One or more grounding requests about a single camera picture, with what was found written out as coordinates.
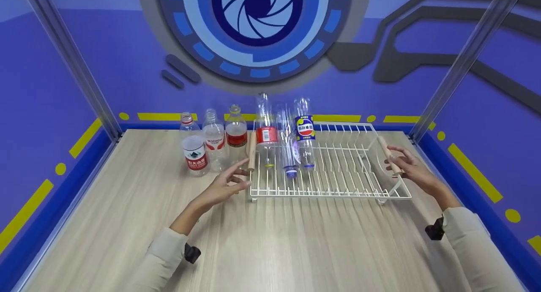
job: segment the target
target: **dish rack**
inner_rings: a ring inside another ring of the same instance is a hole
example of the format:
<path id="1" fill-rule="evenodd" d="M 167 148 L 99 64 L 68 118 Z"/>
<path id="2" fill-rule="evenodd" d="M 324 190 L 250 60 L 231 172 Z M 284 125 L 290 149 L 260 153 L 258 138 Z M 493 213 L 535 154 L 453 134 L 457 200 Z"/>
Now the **dish rack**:
<path id="1" fill-rule="evenodd" d="M 315 169 L 299 170 L 288 179 L 275 156 L 274 167 L 264 167 L 255 149 L 255 132 L 249 142 L 249 201 L 259 197 L 411 199 L 402 171 L 383 161 L 390 155 L 387 144 L 370 123 L 314 122 Z"/>

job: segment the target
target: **finger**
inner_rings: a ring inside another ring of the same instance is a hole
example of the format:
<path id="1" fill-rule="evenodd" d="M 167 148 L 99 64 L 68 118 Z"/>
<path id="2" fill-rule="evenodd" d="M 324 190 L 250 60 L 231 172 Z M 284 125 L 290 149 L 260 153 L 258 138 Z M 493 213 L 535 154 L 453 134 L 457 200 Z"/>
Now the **finger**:
<path id="1" fill-rule="evenodd" d="M 236 169 L 233 172 L 233 174 L 234 175 L 239 175 L 239 176 L 248 176 L 250 173 L 247 170 L 244 170 L 244 169 Z"/>
<path id="2" fill-rule="evenodd" d="M 408 159 L 411 159 L 411 160 L 415 160 L 415 156 L 412 155 L 412 153 L 410 151 L 408 151 L 407 149 L 401 147 L 401 146 L 394 146 L 394 145 L 387 145 L 387 148 L 390 149 L 390 150 L 393 150 L 393 151 L 399 151 L 401 153 L 403 153 L 406 158 Z"/>
<path id="3" fill-rule="evenodd" d="M 228 180 L 228 182 L 235 182 L 235 183 L 242 183 L 244 180 L 241 178 L 238 178 L 237 176 L 231 176 Z"/>
<path id="4" fill-rule="evenodd" d="M 401 169 L 409 169 L 410 168 L 410 164 L 407 163 L 406 160 L 400 158 L 400 157 L 394 157 L 394 156 L 390 156 L 389 157 L 389 161 L 391 161 L 392 163 L 398 165 L 398 167 L 400 167 Z"/>
<path id="5" fill-rule="evenodd" d="M 249 181 L 242 181 L 240 183 L 234 184 L 232 186 L 226 186 L 226 190 L 228 193 L 233 194 L 240 192 L 241 190 L 245 190 L 250 186 L 251 182 Z"/>
<path id="6" fill-rule="evenodd" d="M 240 167 L 242 164 L 244 164 L 244 163 L 246 163 L 248 161 L 249 161 L 249 159 L 246 158 L 243 161 L 239 161 L 239 162 L 235 163 L 230 168 L 224 170 L 224 172 L 222 172 L 222 175 L 225 176 L 225 177 L 233 175 L 233 173 L 238 169 L 238 167 Z"/>

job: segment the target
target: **blue circle graphic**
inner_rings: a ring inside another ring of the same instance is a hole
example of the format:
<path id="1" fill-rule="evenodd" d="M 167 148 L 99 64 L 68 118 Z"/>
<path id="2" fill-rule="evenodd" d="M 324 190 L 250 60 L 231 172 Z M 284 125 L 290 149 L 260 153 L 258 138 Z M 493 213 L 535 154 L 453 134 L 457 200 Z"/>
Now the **blue circle graphic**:
<path id="1" fill-rule="evenodd" d="M 336 41 L 351 0 L 160 0 L 166 22 L 201 65 L 240 82 L 295 76 Z"/>
<path id="2" fill-rule="evenodd" d="M 249 46 L 268 46 L 295 28 L 303 0 L 212 0 L 220 27 L 234 40 Z"/>

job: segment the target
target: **plastic bottle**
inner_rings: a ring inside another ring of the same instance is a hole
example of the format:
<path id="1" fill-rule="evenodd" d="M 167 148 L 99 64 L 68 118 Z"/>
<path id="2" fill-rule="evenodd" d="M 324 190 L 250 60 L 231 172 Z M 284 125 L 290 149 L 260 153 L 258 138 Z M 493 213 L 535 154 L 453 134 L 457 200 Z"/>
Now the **plastic bottle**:
<path id="1" fill-rule="evenodd" d="M 216 111 L 207 109 L 203 123 L 203 134 L 205 135 L 210 170 L 213 172 L 221 172 L 226 168 L 227 152 L 224 129 L 224 123 L 218 118 Z"/>
<path id="2" fill-rule="evenodd" d="M 194 177 L 204 176 L 209 166 L 203 133 L 189 112 L 182 113 L 180 122 L 180 136 L 188 174 Z"/>
<path id="3" fill-rule="evenodd" d="M 281 152 L 281 165 L 289 179 L 297 177 L 299 168 L 299 146 L 295 140 L 295 127 L 292 123 L 291 113 L 286 105 L 280 105 L 276 111 L 278 125 L 278 141 Z"/>
<path id="4" fill-rule="evenodd" d="M 276 159 L 276 146 L 278 135 L 272 119 L 271 104 L 266 93 L 257 96 L 257 118 L 255 135 L 257 139 L 256 149 L 263 165 L 268 169 L 274 167 Z"/>
<path id="5" fill-rule="evenodd" d="M 240 107 L 232 105 L 230 107 L 230 117 L 226 123 L 226 140 L 230 147 L 230 161 L 234 164 L 248 157 L 246 144 L 248 143 L 248 134 L 246 121 L 240 115 Z"/>
<path id="6" fill-rule="evenodd" d="M 310 100 L 305 98 L 295 100 L 295 125 L 301 164 L 306 170 L 313 171 L 315 168 L 315 130 L 309 102 Z"/>

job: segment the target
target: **wooden tabletop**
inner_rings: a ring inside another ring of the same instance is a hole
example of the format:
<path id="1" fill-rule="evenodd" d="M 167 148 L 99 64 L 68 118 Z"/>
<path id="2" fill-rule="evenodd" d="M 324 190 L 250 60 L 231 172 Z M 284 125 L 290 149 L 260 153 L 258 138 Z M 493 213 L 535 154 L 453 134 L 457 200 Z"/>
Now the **wooden tabletop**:
<path id="1" fill-rule="evenodd" d="M 416 154 L 402 132 L 381 132 Z M 116 292 L 153 238 L 216 173 L 186 177 L 176 130 L 129 130 L 27 284 L 29 292 Z M 468 291 L 449 242 L 429 240 L 435 201 L 237 195 L 189 236 L 201 249 L 166 291 Z"/>

